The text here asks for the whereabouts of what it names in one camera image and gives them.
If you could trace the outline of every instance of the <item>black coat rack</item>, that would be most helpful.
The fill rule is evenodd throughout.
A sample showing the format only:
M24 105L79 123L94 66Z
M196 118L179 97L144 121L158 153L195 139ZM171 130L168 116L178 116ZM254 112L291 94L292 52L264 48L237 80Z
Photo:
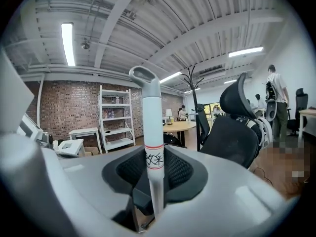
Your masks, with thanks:
M194 101L194 107L195 107L195 112L196 112L196 122L197 122L197 151L200 150L200 133L199 133L199 126L200 126L200 122L199 122L199 117L198 117L198 102L197 102L197 95L196 95L196 89L198 88L198 84L204 79L202 78L201 80L199 80L195 85L193 83L193 71L194 71L195 66L193 66L191 72L190 69L188 68L188 74L182 74L183 76L186 76L188 79L184 78L184 80L189 84L191 90L192 90L192 95L193 95L193 101Z

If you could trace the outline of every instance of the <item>white ceiling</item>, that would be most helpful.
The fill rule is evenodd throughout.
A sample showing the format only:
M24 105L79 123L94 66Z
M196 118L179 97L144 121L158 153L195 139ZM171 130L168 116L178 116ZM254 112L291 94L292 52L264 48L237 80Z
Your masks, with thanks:
M251 76L284 21L278 0L26 0L2 44L20 74L127 79L131 67L143 64L163 79L195 65L196 80L211 70L221 73L204 76L200 87L208 87L244 71ZM64 22L74 24L75 68L66 63ZM89 50L80 46L84 38ZM228 58L229 52L257 46L264 47L260 55ZM188 90L181 76L165 85Z

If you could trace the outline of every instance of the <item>white shelving unit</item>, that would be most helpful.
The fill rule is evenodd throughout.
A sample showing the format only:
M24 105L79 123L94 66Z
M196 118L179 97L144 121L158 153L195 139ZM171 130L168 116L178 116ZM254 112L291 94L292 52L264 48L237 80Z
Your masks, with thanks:
M119 97L123 98L122 104L103 104L102 103L102 97ZM118 118L103 118L102 110L103 109L113 109L113 108L122 108L124 111L123 117ZM129 116L125 116L126 114L126 108L129 108ZM121 127L115 130L111 130L109 133L106 133L104 130L104 122L111 121L111 120L125 120L125 127ZM131 127L128 127L126 123L126 119L130 119ZM102 89L102 85L100 86L99 91L99 124L100 124L100 131L102 134L102 144L105 149L105 152L107 153L108 150L119 148L122 146L126 146L128 144L135 144L135 135L134 135L134 124L133 124L133 114L132 114L132 105L131 105L131 94L130 89L127 91L117 91L117 90L106 90ZM106 136L119 134L119 133L125 133L126 138L106 142ZM132 135L133 139L129 139L127 137L128 133Z

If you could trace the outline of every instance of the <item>fluorescent light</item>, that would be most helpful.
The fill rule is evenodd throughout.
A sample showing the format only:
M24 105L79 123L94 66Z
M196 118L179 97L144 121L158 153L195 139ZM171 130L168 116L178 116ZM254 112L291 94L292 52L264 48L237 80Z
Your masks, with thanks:
M242 55L242 54L247 54L247 53L255 53L255 52L261 52L263 50L263 47L255 47L255 48L249 48L249 49L244 49L236 52L232 52L228 54L228 57L234 57L237 55Z
M61 35L68 66L75 66L73 51L73 25L72 23L61 24Z
M231 80L231 81L226 81L226 82L224 82L224 83L230 83L230 82L234 82L234 81L237 81L237 79Z
M172 78L174 78L174 77L177 77L177 76L180 75L180 74L182 74L182 73L181 73L181 72L177 72L177 73L175 73L175 74L173 74L173 75L171 75L171 76L169 76L169 77L166 77L165 79L160 80L159 82L160 82L160 83L163 83L163 82L168 81L168 80L170 80L170 79L172 79Z
M197 91L197 90L199 90L200 88L197 88L197 89L195 89L195 91ZM185 91L184 93L190 93L190 92L192 92L192 90L190 90L190 91Z

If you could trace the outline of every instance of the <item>brick wall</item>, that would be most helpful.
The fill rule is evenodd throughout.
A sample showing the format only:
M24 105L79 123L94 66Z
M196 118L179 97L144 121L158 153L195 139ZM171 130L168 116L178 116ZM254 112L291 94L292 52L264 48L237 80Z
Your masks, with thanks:
M36 121L37 95L40 84L37 82L26 82L27 87L36 96L30 104L27 114ZM43 84L41 105L40 105L40 126L44 131L53 135L55 140L68 140L68 133L71 130L97 127L98 121L98 92L100 83L84 81L45 81ZM103 89L125 91L128 87L113 84L102 84ZM133 112L133 124L135 137L143 135L142 122L142 91L138 88L131 89L131 101ZM183 104L183 98L161 94L162 115L165 116L165 110L171 109L177 116L177 111ZM110 99L103 98L103 102L109 102ZM123 116L123 111L113 109L115 117ZM111 130L118 127L124 127L124 120L105 121L105 129ZM125 134L107 136L107 140L115 140L125 137ZM94 136L84 138L85 146L97 146Z

